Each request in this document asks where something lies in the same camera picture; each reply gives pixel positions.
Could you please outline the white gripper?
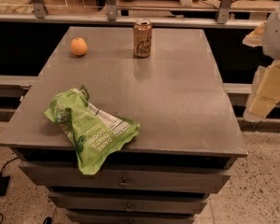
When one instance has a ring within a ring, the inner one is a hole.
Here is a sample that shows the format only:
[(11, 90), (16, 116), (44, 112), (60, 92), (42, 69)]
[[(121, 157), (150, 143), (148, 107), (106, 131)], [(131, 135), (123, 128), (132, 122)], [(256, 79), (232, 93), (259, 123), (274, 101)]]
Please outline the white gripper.
[[(266, 22), (245, 36), (243, 44), (261, 47), (263, 53), (280, 60), (280, 4)], [(267, 67), (259, 66), (252, 82), (252, 92), (245, 104), (244, 119), (249, 122), (264, 120), (280, 102), (280, 61)]]

